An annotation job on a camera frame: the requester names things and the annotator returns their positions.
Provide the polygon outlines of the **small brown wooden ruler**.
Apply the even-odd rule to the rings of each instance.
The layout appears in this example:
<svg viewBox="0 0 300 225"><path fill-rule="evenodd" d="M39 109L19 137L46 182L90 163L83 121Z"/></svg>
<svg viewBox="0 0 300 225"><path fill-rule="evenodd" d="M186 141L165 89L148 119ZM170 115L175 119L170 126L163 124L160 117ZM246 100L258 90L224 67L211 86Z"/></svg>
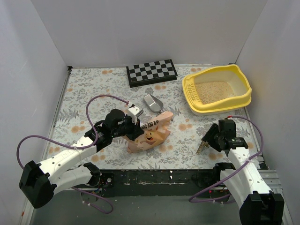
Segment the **small brown wooden ruler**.
<svg viewBox="0 0 300 225"><path fill-rule="evenodd" d="M201 141L201 143L196 151L196 154L199 155L204 147L209 147L209 144L208 144L208 142Z"/></svg>

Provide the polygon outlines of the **pink cat litter bag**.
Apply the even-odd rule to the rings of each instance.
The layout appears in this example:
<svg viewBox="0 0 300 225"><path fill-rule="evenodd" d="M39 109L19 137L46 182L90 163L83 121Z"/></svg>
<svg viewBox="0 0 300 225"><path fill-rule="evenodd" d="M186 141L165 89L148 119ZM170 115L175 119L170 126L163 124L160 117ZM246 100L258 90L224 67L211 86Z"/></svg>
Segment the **pink cat litter bag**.
<svg viewBox="0 0 300 225"><path fill-rule="evenodd" d="M134 141L129 140L129 138L125 136L124 139L128 142L127 152L139 153L162 144L171 133L168 128L172 118L172 112L163 112L148 123L143 124L142 130L144 133L138 136Z"/></svg>

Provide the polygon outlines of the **silver metal scoop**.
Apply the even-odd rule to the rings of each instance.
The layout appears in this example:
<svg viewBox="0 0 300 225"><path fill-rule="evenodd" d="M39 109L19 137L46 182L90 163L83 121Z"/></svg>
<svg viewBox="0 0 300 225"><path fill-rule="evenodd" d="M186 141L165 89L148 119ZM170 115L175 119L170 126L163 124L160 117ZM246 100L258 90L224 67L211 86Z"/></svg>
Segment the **silver metal scoop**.
<svg viewBox="0 0 300 225"><path fill-rule="evenodd" d="M163 113L165 111L163 102L153 95L148 94L143 99L152 112Z"/></svg>

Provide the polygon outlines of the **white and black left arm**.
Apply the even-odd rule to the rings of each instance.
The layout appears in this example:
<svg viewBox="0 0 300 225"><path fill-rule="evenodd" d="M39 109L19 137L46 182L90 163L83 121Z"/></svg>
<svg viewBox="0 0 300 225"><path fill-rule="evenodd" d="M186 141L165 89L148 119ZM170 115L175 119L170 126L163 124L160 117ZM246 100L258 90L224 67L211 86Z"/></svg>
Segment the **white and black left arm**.
<svg viewBox="0 0 300 225"><path fill-rule="evenodd" d="M77 185L96 187L100 183L101 171L92 163L85 163L76 169L72 167L112 143L113 138L124 136L135 140L142 135L139 116L143 110L130 107L125 114L113 109L104 120L96 122L70 149L61 151L39 163L28 162L23 169L19 188L31 205L41 208L55 194Z"/></svg>

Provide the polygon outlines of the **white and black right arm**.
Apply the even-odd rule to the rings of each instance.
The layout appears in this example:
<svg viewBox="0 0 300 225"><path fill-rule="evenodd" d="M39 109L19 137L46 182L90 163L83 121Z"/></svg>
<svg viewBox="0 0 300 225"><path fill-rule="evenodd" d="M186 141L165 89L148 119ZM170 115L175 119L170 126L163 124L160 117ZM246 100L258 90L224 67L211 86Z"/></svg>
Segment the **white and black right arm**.
<svg viewBox="0 0 300 225"><path fill-rule="evenodd" d="M202 141L218 152L224 151L230 160L229 163L215 164L212 180L217 186L227 187L239 206L241 223L280 225L284 199L263 180L252 161L245 139L237 137L235 122L219 120L209 128Z"/></svg>

